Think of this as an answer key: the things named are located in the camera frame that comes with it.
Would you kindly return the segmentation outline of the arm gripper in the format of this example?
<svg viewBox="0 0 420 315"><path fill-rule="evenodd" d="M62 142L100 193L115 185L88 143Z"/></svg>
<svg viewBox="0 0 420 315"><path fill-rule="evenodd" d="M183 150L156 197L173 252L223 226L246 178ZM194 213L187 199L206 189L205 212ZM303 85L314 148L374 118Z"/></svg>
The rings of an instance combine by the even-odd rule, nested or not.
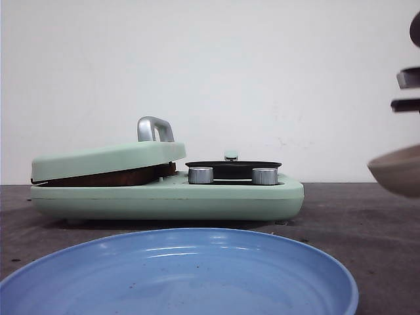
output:
<svg viewBox="0 0 420 315"><path fill-rule="evenodd" d="M419 48L419 13L409 25L409 38ZM419 66L404 68L396 74L398 86L401 90L419 89ZM419 96L413 98L396 98L391 101L393 112L419 112Z"/></svg>

